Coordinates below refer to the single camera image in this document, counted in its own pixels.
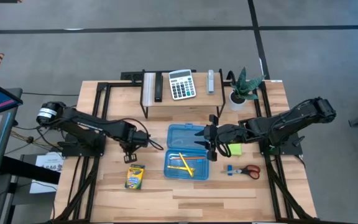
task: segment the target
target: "yellow pencil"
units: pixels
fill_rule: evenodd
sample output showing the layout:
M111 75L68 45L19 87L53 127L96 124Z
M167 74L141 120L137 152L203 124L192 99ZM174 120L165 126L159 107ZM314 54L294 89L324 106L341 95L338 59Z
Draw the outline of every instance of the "yellow pencil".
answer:
M187 172L189 172L190 177L193 177L194 176L193 171L191 171L189 165L187 165L186 160L183 158L183 155L180 152L179 152L179 156L180 156L181 160L183 161L183 163L185 164L185 167L187 169Z
M179 166L167 166L167 167L168 167L168 168L171 168L171 169L187 170L186 167L179 167Z

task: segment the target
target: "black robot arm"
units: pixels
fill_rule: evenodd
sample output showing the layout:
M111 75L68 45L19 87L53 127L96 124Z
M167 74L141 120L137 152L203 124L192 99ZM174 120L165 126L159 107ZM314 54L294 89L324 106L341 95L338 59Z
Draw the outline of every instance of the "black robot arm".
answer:
M218 125L218 118L210 116L212 125L207 125L203 131L196 135L203 135L209 142L202 143L209 150L208 159L216 161L216 152L230 157L229 143L252 143L268 140L270 147L283 144L289 136L313 123L329 123L334 120L336 112L328 100L315 98L305 100L289 111L264 118L251 118L239 121L239 125Z
M102 156L107 136L119 142L126 153L125 163L130 163L137 160L134 151L147 147L151 140L147 130L138 131L135 125L125 121L127 119L131 118L106 121L67 107L62 102L48 102L42 105L37 122L42 127L68 133L66 141L60 142L63 156Z

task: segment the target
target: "concrete floor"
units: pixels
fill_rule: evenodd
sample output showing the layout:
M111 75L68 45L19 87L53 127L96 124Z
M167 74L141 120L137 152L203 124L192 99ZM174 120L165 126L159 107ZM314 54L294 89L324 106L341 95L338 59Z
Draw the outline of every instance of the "concrete floor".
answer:
M358 25L358 1L258 0L260 26ZM31 0L0 4L0 29L72 29L160 26L251 26L243 0ZM316 96L337 111L331 124L300 134L318 216L358 223L358 30L262 31L271 79L282 79L290 105ZM0 85L39 93L78 93L82 80L116 80L120 72L222 68L260 75L253 31L103 34L0 34ZM43 102L76 104L76 97L23 96L17 120L34 127ZM31 131L21 131L29 135ZM47 136L60 140L58 134ZM12 139L7 151L21 146ZM26 147L12 154L43 152ZM13 223L46 220L49 202L17 208ZM31 213L26 221L20 214Z

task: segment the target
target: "green sticky note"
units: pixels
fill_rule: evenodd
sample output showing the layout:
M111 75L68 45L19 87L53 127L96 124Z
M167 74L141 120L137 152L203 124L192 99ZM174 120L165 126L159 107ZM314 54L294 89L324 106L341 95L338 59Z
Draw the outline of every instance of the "green sticky note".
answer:
M229 144L229 150L233 156L241 156L241 144Z

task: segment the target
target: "calculator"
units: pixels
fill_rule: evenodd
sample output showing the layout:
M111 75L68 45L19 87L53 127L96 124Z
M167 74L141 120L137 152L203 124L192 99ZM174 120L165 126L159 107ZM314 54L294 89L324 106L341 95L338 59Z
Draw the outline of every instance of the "calculator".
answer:
M190 69L173 71L168 75L173 100L183 100L196 96L196 88Z

